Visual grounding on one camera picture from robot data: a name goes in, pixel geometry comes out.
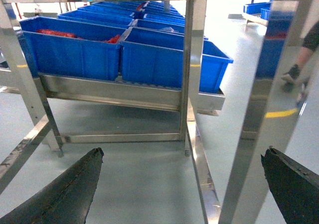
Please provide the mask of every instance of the gray epoxy floor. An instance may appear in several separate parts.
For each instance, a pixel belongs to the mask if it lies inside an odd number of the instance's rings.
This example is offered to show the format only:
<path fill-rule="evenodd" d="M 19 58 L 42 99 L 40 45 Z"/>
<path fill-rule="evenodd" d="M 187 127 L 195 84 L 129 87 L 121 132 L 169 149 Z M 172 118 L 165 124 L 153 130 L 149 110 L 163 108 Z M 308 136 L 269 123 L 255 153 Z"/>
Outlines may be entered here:
<path fill-rule="evenodd" d="M 223 201 L 236 151 L 253 74 L 265 29 L 243 20 L 206 19 L 205 35 L 234 59 L 221 88 L 226 101 L 219 117 L 200 115 L 198 125 L 220 201 Z M 118 108 L 86 102 L 51 100 L 63 132 L 103 129 L 176 128 L 178 115 L 171 112 Z M 0 93 L 0 157 L 16 146 L 32 128 L 19 95 Z M 91 148 L 105 152 L 98 189 L 88 224 L 106 223 L 203 223 L 190 158 L 181 143 L 117 143 L 66 145 L 57 158 L 40 146 L 0 196 L 0 216 L 31 197 Z"/>

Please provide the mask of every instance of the metal leg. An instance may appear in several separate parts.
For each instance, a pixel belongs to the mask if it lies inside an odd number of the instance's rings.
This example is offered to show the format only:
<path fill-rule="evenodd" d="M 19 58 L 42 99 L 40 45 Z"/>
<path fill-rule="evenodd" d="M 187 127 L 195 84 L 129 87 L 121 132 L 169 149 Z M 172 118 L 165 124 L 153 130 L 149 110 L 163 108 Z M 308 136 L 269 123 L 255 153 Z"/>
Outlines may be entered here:
<path fill-rule="evenodd" d="M 190 0 L 186 2 L 180 140 L 185 140 L 186 135 L 188 98 L 192 102 L 194 113 L 197 113 L 206 1 Z"/>
<path fill-rule="evenodd" d="M 204 146 L 200 139 L 195 114 L 190 100 L 188 101 L 187 127 L 190 153 L 193 160 L 204 221 L 206 224 L 216 224 L 219 220 L 221 207 L 219 205 L 215 186 L 207 164 Z"/>
<path fill-rule="evenodd" d="M 169 1 L 164 1 L 164 12 L 170 12 Z"/>
<path fill-rule="evenodd" d="M 11 4 L 0 3 L 0 46 L 8 61 L 11 71 L 14 73 L 17 87 L 31 116 L 32 122 L 37 124 L 41 117 L 47 115 L 52 131 L 50 131 L 43 143 L 50 146 L 51 150 L 57 151 L 61 156 L 61 140 L 57 125 L 53 118 L 48 100 L 42 83 L 38 77 L 34 64 L 27 64 L 20 42 L 25 42 L 20 24 L 12 14 Z"/>
<path fill-rule="evenodd" d="M 51 127 L 45 115 L 0 165 L 0 194 L 36 150 Z"/>
<path fill-rule="evenodd" d="M 286 0 L 285 5 L 282 1 L 274 1 L 272 10 L 287 11 L 290 8 L 291 12 L 295 12 L 297 5 L 297 0 Z M 309 16 L 309 8 L 310 5 L 307 12 L 305 12 L 304 7 L 302 10 L 298 8 L 294 20 L 299 16 Z M 263 56 L 270 57 L 273 55 L 268 50 L 271 49 L 271 46 L 284 44 L 285 42 L 282 39 L 267 38 L 274 30 L 276 22 L 277 20 L 272 20 L 271 16 L 268 25 L 270 29 L 267 29 L 266 32 L 224 198 L 220 224 L 255 223 L 269 191 L 260 155 L 270 145 L 282 151 L 286 150 L 299 115 L 302 113 L 302 110 L 296 105 L 299 87 L 296 85 L 290 93 L 286 93 L 282 89 L 285 81 L 280 78 L 294 64 L 292 57 L 296 53 L 297 47 L 287 46 L 289 41 L 286 41 L 286 47 L 283 48 L 279 63 L 275 66 L 269 60 L 266 64 L 262 60 Z M 300 37 L 301 29 L 296 32 L 296 37 Z M 274 71 L 275 74 L 270 75 L 260 72 L 261 69 Z"/>

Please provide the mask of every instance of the stainless steel rack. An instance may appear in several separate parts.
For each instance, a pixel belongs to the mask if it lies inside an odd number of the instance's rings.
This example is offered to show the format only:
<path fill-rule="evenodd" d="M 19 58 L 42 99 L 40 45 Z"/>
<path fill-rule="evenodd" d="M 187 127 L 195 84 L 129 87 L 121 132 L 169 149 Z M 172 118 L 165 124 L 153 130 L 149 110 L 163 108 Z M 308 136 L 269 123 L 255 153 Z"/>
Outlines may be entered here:
<path fill-rule="evenodd" d="M 48 144 L 59 156 L 63 156 L 63 144 L 70 142 L 184 141 L 185 154 L 191 154 L 193 159 L 205 223 L 215 223 L 219 218 L 220 206 L 196 125 L 198 113 L 214 114 L 215 110 L 222 108 L 225 99 L 221 91 L 218 94 L 199 92 L 207 0 L 186 0 L 182 89 L 46 74 L 32 75 L 31 70 L 34 70 L 34 67 L 32 64 L 27 64 L 19 45 L 18 37 L 23 39 L 23 33 L 19 22 L 11 15 L 11 3 L 75 1 L 120 0 L 1 0 L 0 47 L 9 63 L 10 70 L 0 69 L 0 85 L 8 86 L 8 90 L 12 90 L 10 87 L 17 88 L 34 125 L 41 117 L 47 116 L 51 130 L 43 143 Z M 61 134 L 47 98 L 180 112 L 180 126 L 178 131 L 169 133 Z"/>

